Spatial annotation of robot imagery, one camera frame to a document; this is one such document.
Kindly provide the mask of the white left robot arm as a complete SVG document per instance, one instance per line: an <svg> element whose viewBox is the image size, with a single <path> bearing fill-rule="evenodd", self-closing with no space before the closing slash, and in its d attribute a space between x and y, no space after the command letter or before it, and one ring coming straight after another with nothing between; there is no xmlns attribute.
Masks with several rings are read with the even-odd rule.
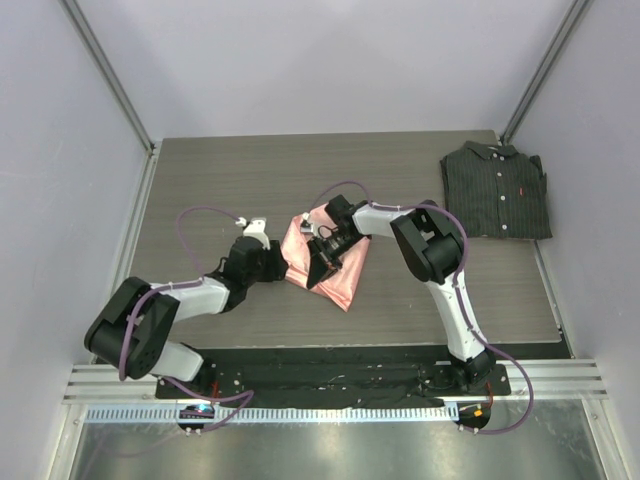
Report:
<svg viewBox="0 0 640 480"><path fill-rule="evenodd" d="M129 277L89 327L84 346L123 379L170 377L190 398L203 398L213 375L201 353L168 339L173 325L227 313L254 284L282 281L287 269L279 241L241 236L218 267L197 280L159 285Z"/></svg>

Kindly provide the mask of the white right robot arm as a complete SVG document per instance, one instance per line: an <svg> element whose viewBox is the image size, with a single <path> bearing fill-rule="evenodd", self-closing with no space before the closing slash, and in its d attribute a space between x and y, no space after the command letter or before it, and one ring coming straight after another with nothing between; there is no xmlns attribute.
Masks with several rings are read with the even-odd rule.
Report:
<svg viewBox="0 0 640 480"><path fill-rule="evenodd" d="M435 301L447 335L449 387L465 395L483 388L496 360L467 293L464 267L469 247L460 221L432 201L410 206L352 204L338 195L324 210L334 223L327 236L308 213L303 215L301 231L310 236L306 288L340 272L344 256L360 241L374 236L394 239L408 270Z"/></svg>

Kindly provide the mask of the pink satin napkin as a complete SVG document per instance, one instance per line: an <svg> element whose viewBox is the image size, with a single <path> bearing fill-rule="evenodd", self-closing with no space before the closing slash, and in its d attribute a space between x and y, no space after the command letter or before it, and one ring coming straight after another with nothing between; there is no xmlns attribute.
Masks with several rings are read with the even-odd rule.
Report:
<svg viewBox="0 0 640 480"><path fill-rule="evenodd" d="M360 240L341 257L343 267L329 279L319 283L311 290L306 288L310 267L310 253L306 245L310 236L301 231L303 215L292 218L281 244L281 252L288 264L285 280L308 293L314 293L331 300L344 312L347 312L354 300L359 279L368 254L370 240Z"/></svg>

